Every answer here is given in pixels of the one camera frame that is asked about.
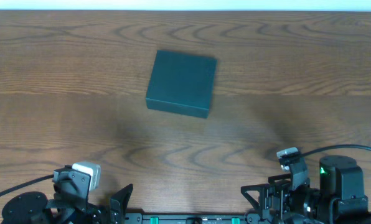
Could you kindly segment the dark green box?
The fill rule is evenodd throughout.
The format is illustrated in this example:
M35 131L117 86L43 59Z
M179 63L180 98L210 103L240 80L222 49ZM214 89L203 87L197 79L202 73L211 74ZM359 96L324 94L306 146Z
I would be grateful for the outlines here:
M151 110L207 118L217 59L158 50L146 92Z

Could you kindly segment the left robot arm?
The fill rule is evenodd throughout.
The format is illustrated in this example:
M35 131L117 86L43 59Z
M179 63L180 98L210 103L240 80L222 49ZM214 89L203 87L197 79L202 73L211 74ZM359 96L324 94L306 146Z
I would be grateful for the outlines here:
M65 181L54 184L54 198L42 192L27 192L10 200L2 210L3 223L124 223L133 185L110 197L107 207L88 202L88 187Z

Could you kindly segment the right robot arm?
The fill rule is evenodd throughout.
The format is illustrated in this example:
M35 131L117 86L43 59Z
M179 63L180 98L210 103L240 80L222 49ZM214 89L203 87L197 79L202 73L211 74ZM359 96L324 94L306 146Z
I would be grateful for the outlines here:
M241 187L258 223L371 224L364 174L355 159L322 157L317 189L311 187L303 157L285 155L279 163L288 174L271 176L265 184Z

